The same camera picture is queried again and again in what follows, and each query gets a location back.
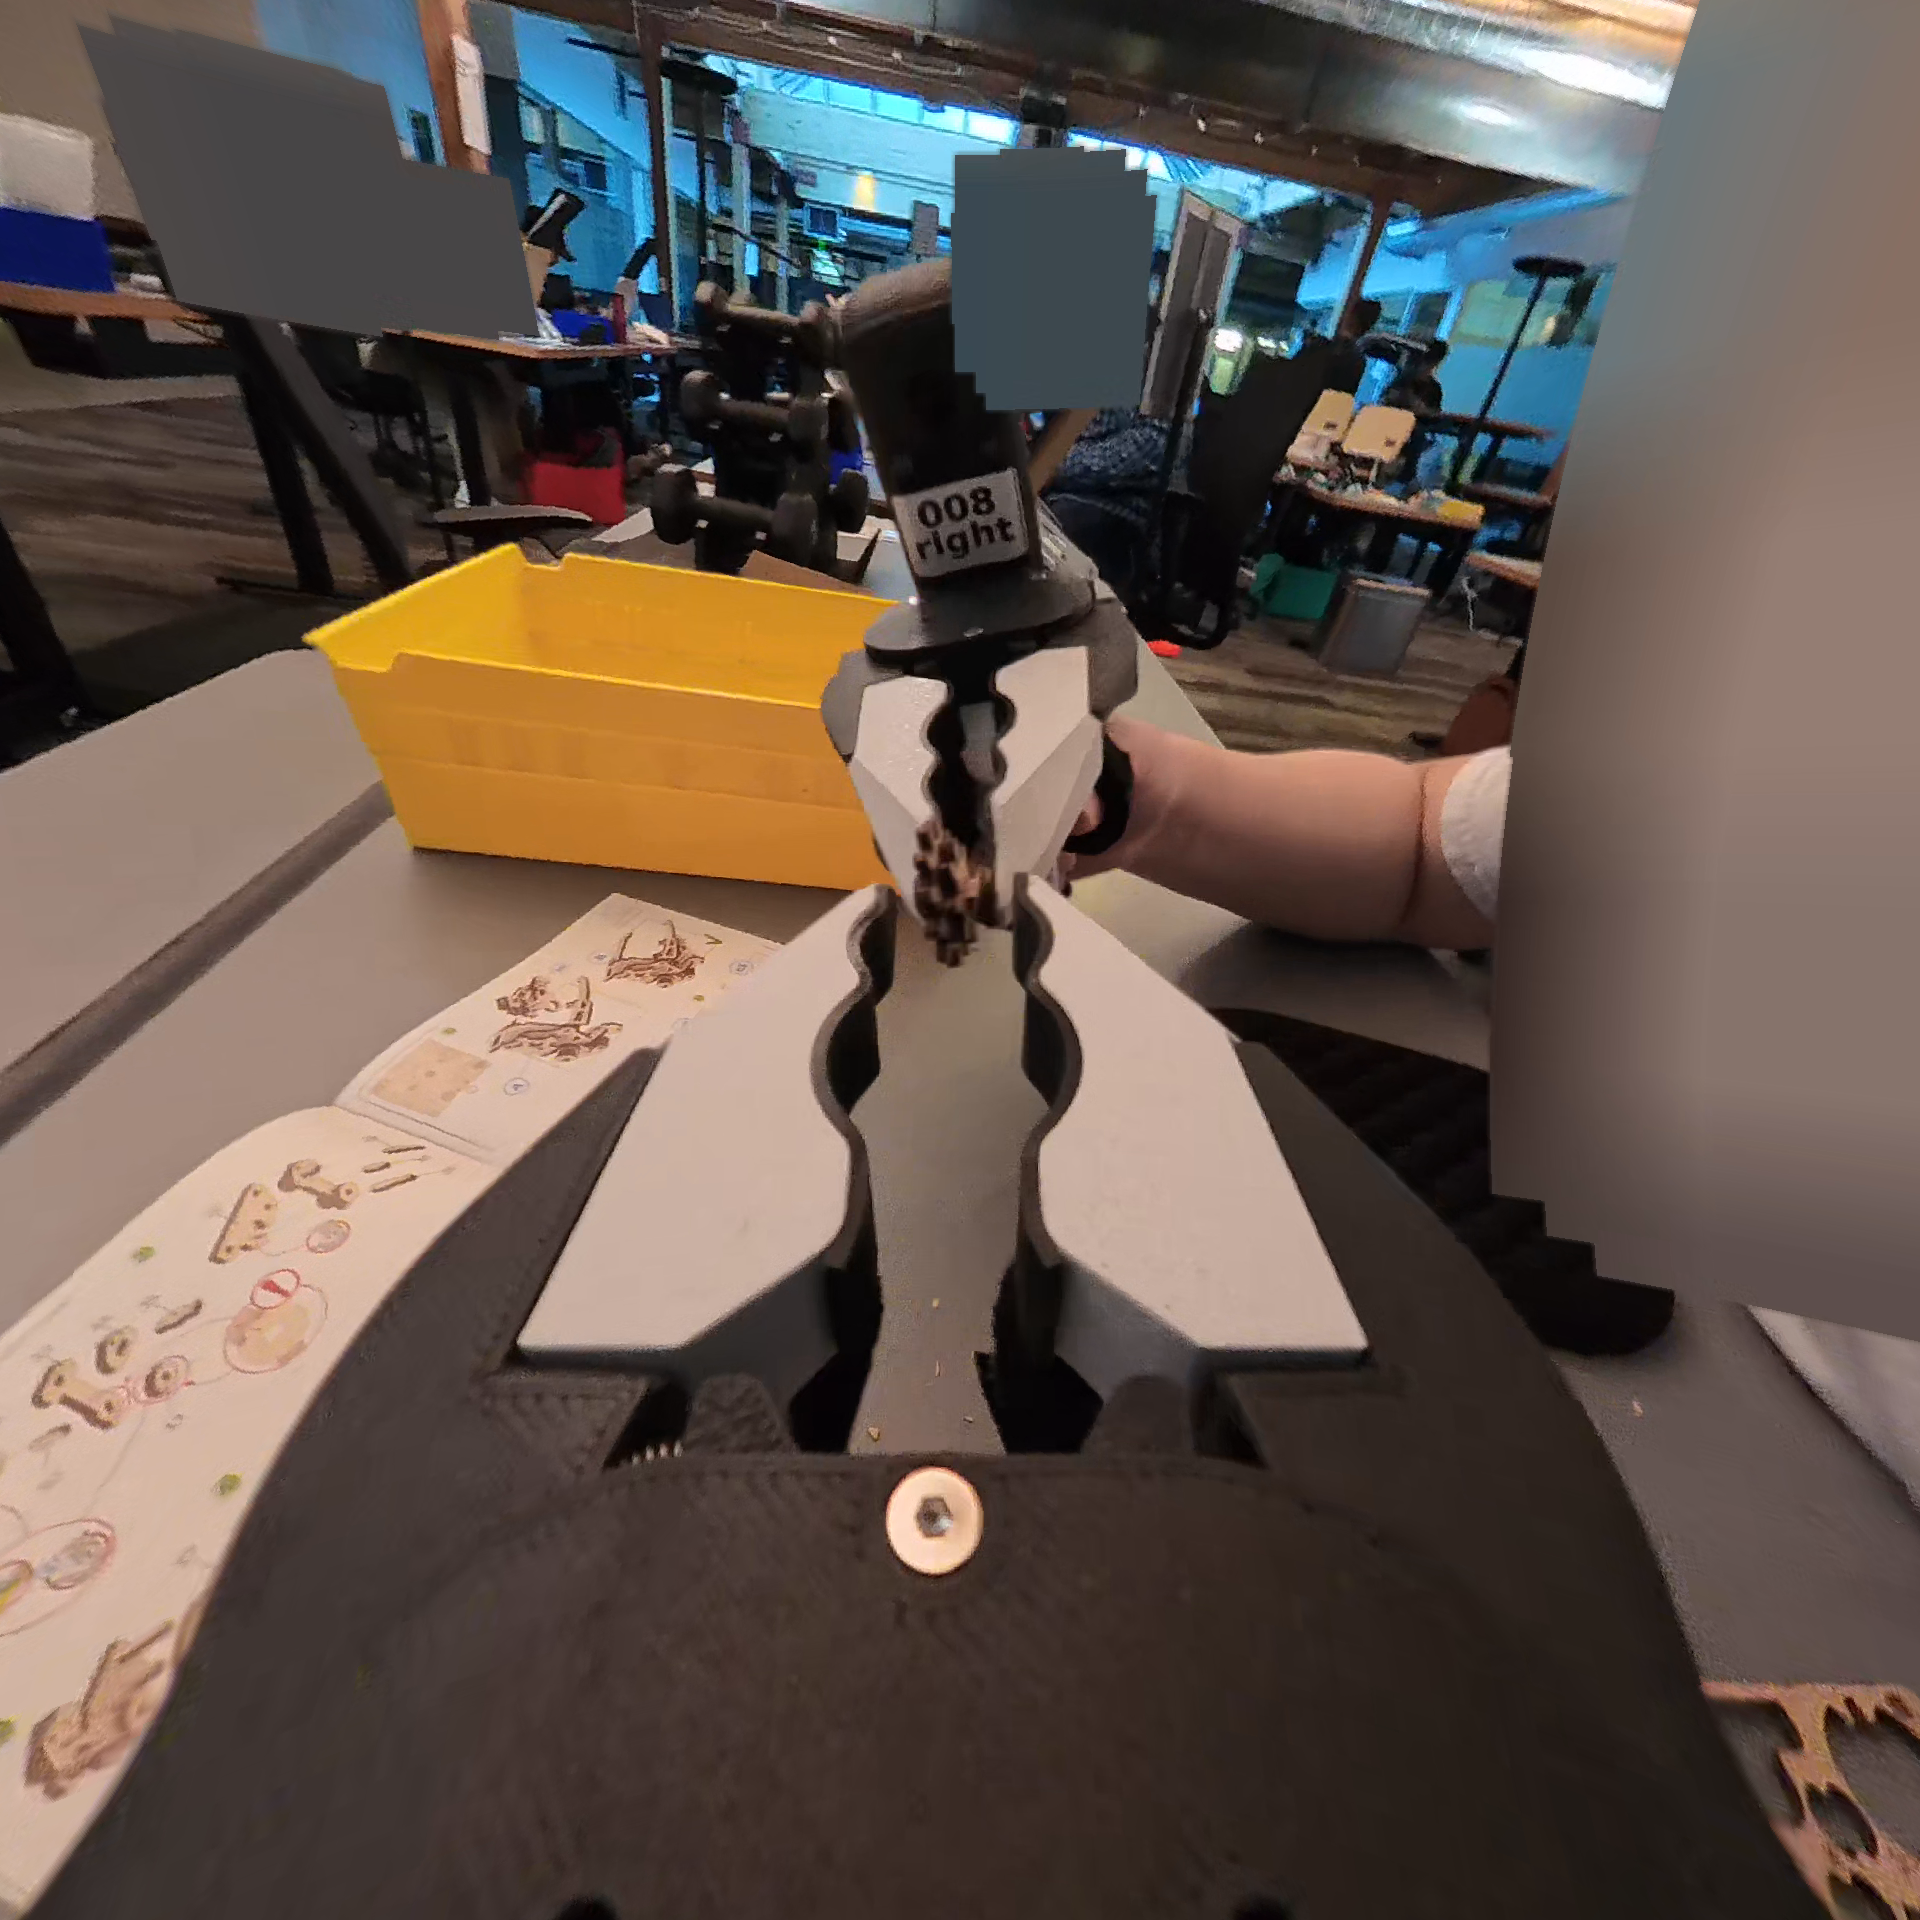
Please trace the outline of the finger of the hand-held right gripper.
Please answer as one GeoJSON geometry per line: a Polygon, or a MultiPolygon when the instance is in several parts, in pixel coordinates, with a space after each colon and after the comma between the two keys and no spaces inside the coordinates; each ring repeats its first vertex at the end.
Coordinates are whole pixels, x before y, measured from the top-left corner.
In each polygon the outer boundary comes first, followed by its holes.
{"type": "Polygon", "coordinates": [[[1058,874],[1109,730],[1091,709],[1091,649],[989,649],[978,668],[989,719],[970,748],[970,903],[1012,903],[1025,874],[1058,874]]]}
{"type": "Polygon", "coordinates": [[[980,784],[961,752],[961,709],[943,683],[903,668],[844,673],[844,771],[880,871],[913,915],[913,842],[929,820],[980,824],[980,784]]]}

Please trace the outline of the grey waste bin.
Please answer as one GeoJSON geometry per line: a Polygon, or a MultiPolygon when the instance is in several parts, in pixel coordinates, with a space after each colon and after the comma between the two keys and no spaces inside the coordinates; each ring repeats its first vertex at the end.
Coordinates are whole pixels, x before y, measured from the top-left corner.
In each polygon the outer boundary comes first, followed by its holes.
{"type": "Polygon", "coordinates": [[[1419,580],[1346,571],[1313,630],[1313,658],[1346,683],[1390,683],[1427,617],[1419,580]]]}

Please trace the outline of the blue storage box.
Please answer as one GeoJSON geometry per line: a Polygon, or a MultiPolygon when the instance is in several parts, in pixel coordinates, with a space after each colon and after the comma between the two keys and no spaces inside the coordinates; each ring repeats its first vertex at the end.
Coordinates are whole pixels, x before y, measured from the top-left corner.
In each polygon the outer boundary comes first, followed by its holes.
{"type": "Polygon", "coordinates": [[[0,207],[0,283],[109,298],[109,235],[101,221],[0,207]]]}

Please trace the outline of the person's right hand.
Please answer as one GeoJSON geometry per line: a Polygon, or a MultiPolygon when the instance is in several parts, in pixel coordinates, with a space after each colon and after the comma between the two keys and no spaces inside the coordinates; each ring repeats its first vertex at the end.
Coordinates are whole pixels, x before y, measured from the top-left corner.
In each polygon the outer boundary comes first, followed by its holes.
{"type": "Polygon", "coordinates": [[[1234,776],[1234,748],[1142,719],[1114,719],[1109,746],[1133,771],[1127,824],[1101,857],[1058,857],[1055,888],[1133,874],[1175,897],[1206,897],[1205,832],[1211,827],[1220,784],[1234,776]]]}

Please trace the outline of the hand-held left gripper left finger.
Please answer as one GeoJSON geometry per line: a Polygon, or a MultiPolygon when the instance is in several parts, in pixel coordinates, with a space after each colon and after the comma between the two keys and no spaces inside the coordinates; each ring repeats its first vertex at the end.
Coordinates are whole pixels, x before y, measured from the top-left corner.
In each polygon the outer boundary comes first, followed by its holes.
{"type": "Polygon", "coordinates": [[[880,1284],[857,1107],[889,968],[898,890],[847,890],[657,1050],[518,1334],[528,1363],[858,1408],[880,1284]]]}

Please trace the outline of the yellow plastic bin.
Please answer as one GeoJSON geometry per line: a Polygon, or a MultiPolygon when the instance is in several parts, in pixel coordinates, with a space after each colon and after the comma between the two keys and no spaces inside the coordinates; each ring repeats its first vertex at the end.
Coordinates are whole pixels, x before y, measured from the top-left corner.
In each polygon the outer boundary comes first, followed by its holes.
{"type": "Polygon", "coordinates": [[[857,890],[885,882],[823,730],[880,604],[491,549],[308,643],[411,847],[857,890]]]}

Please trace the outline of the black office chair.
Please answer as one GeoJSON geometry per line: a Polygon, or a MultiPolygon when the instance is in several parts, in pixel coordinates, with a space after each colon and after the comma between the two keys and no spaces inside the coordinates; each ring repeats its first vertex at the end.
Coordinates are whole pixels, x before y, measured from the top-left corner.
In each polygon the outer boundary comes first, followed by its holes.
{"type": "Polygon", "coordinates": [[[468,542],[473,554],[521,549],[533,567],[561,567],[566,549],[603,535],[587,512],[537,501],[441,509],[427,512],[421,527],[468,542]]]}

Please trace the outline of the laser-cut wooden parts sheet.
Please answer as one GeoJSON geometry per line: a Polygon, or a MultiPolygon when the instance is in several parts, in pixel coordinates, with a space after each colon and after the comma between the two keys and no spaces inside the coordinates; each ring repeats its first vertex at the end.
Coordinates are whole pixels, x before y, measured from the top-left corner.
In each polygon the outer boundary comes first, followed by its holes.
{"type": "Polygon", "coordinates": [[[1772,1773],[1787,1792],[1787,1814],[1772,1819],[1787,1861],[1807,1881],[1823,1917],[1844,1917],[1863,1898],[1869,1917],[1920,1917],[1920,1857],[1895,1843],[1869,1799],[1849,1788],[1834,1736],[1895,1730],[1920,1745],[1920,1700],[1895,1681],[1696,1681],[1714,1708],[1772,1713],[1772,1773]]]}

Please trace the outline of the small wooden gear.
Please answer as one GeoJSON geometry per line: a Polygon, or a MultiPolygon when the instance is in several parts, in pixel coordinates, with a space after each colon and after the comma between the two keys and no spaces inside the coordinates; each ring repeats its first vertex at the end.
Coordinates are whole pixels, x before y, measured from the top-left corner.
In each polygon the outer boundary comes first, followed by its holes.
{"type": "Polygon", "coordinates": [[[954,832],[943,820],[929,820],[913,842],[913,918],[935,946],[943,972],[967,968],[980,935],[998,935],[998,840],[989,824],[954,832]]]}

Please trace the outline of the illustrated instruction booklet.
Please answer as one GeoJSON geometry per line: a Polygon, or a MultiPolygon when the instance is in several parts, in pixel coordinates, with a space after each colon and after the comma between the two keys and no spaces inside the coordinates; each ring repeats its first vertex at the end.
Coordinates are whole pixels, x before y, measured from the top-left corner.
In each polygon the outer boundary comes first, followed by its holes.
{"type": "Polygon", "coordinates": [[[126,1773],[278,1443],[401,1271],[772,951],[605,897],[328,1107],[194,1168],[4,1329],[4,1917],[126,1773]]]}

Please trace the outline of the red bag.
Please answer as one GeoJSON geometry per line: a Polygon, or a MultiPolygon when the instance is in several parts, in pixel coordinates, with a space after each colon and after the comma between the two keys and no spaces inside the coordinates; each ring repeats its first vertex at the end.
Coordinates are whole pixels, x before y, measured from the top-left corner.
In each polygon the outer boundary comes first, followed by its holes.
{"type": "Polygon", "coordinates": [[[627,449],[619,435],[573,435],[521,457],[521,501],[578,512],[595,527],[627,515],[627,449]]]}

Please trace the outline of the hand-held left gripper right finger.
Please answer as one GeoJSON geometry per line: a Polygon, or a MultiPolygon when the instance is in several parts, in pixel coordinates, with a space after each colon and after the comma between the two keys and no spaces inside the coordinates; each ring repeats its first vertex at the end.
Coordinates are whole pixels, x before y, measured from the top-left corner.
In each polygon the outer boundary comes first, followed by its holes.
{"type": "Polygon", "coordinates": [[[1075,1379],[1091,1400],[1162,1379],[1197,1400],[1230,1372],[1365,1365],[1230,1030],[1051,882],[1017,882],[1012,972],[1042,1114],[1017,1153],[998,1379],[1075,1379]]]}

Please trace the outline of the wooden desk with black legs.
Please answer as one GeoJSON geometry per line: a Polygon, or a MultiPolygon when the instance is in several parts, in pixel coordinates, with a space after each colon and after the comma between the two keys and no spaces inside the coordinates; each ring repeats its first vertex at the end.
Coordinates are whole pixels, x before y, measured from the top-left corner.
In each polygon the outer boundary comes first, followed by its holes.
{"type": "Polygon", "coordinates": [[[231,591],[296,591],[317,604],[347,604],[330,580],[330,559],[322,542],[317,501],[308,473],[328,493],[328,501],[347,515],[347,535],[364,549],[377,591],[401,591],[415,580],[411,538],[394,509],[368,468],[368,452],[353,441],[340,401],[322,388],[308,362],[296,333],[284,322],[245,317],[245,314],[194,314],[168,298],[144,288],[55,288],[11,280],[0,288],[4,317],[62,317],[62,322],[207,322],[223,333],[245,410],[254,430],[260,463],[269,473],[275,515],[291,549],[296,580],[227,573],[231,591]]]}

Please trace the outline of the black dumbbell rack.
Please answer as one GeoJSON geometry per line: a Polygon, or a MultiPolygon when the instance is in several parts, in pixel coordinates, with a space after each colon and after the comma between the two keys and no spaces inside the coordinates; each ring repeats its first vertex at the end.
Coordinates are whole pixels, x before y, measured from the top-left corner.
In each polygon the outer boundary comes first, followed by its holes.
{"type": "Polygon", "coordinates": [[[647,535],[708,573],[767,559],[800,584],[866,584],[870,473],[838,383],[838,314],[805,303],[787,317],[702,280],[692,339],[695,372],[674,383],[674,417],[708,457],[656,468],[647,535]]]}

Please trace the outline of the person's right forearm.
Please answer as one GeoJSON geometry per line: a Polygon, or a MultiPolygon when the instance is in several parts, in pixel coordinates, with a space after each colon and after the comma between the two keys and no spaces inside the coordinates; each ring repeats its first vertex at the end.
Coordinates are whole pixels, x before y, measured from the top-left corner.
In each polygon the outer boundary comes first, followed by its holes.
{"type": "Polygon", "coordinates": [[[1458,758],[1240,752],[1222,903],[1335,946],[1489,951],[1510,748],[1458,758]]]}

